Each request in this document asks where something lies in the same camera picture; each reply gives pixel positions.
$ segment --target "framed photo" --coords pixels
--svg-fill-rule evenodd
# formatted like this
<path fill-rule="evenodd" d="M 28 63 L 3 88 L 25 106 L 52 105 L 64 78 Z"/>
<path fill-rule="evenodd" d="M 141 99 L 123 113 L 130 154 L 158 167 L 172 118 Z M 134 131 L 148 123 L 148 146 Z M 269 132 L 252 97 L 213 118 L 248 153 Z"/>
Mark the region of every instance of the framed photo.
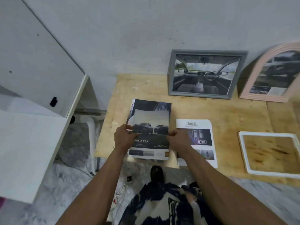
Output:
<path fill-rule="evenodd" d="M 287 102 L 300 84 L 300 42 L 284 43 L 254 65 L 240 98 Z"/>
<path fill-rule="evenodd" d="M 248 51 L 172 50 L 168 94 L 230 99 Z"/>

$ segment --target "car brochure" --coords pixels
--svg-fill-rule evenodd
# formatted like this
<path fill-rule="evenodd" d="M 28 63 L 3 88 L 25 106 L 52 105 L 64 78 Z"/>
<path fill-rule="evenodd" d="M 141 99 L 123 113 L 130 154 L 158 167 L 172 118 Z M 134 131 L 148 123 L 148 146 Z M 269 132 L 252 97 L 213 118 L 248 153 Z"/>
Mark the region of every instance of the car brochure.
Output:
<path fill-rule="evenodd" d="M 212 124 L 209 120 L 176 119 L 176 126 L 185 129 L 191 140 L 191 146 L 203 155 L 207 162 L 214 168 L 218 167 L 214 138 L 212 136 Z M 184 159 L 178 156 L 178 166 L 187 166 Z"/>
<path fill-rule="evenodd" d="M 139 133 L 128 156 L 139 159 L 168 160 L 171 103 L 133 99 L 127 124 Z"/>

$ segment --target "gray picture frame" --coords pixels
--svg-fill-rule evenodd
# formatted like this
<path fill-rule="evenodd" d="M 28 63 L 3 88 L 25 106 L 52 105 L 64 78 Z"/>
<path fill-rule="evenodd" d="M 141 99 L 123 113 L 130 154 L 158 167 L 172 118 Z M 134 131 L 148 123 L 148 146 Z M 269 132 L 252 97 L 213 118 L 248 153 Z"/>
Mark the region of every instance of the gray picture frame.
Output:
<path fill-rule="evenodd" d="M 229 86 L 227 95 L 219 94 L 205 94 L 205 93 L 192 93 L 192 92 L 177 92 L 173 91 L 174 82 L 174 71 L 175 71 L 175 61 L 177 55 L 209 55 L 209 56 L 240 56 L 240 61 L 234 73 L 234 77 Z M 168 95 L 176 96 L 192 96 L 192 97 L 202 97 L 202 98 L 217 98 L 217 99 L 231 99 L 233 91 L 236 87 L 238 78 L 241 74 L 243 65 L 247 58 L 248 51 L 228 51 L 228 50 L 172 50 L 171 58 L 169 62 L 167 80 L 168 80 Z"/>

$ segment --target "person's left hand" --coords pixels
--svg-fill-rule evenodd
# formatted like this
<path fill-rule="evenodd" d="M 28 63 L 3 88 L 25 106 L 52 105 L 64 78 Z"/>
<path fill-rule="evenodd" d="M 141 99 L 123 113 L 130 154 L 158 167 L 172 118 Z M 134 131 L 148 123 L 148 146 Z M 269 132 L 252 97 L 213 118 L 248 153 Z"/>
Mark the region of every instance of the person's left hand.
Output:
<path fill-rule="evenodd" d="M 134 139 L 139 135 L 126 129 L 132 129 L 131 125 L 123 124 L 117 128 L 114 133 L 115 137 L 115 150 L 119 150 L 122 154 L 126 155 L 128 149 L 130 149 L 134 143 Z"/>

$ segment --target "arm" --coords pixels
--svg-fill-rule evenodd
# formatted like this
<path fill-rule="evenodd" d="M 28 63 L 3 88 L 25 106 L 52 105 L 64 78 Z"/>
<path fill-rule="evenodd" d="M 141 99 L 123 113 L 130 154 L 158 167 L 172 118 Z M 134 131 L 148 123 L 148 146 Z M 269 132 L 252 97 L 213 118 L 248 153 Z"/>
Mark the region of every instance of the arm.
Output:
<path fill-rule="evenodd" d="M 167 139 L 170 148 L 186 161 L 205 201 L 223 224 L 286 225 L 249 192 L 213 168 L 190 146 L 185 130 L 175 130 Z"/>
<path fill-rule="evenodd" d="M 122 125 L 115 132 L 115 148 L 98 174 L 79 193 L 63 213 L 56 225 L 94 225 L 106 222 L 121 166 L 127 150 L 133 145 L 137 133 L 126 131 L 132 127 Z"/>

